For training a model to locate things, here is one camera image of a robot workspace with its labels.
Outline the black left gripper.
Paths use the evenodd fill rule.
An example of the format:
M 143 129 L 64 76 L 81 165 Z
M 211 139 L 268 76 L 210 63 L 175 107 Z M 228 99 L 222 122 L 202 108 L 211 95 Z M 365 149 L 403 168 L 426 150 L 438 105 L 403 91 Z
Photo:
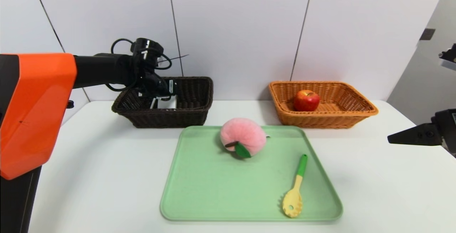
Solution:
M 155 97 L 171 97 L 176 95 L 177 79 L 158 79 L 155 81 L 153 95 Z

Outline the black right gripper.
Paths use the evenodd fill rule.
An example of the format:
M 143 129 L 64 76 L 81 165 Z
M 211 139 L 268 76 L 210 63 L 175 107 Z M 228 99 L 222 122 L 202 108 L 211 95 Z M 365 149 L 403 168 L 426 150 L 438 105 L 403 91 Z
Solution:
M 442 145 L 453 157 L 456 156 L 456 109 L 435 113 L 431 123 L 420 124 L 387 137 L 390 144 L 420 146 Z

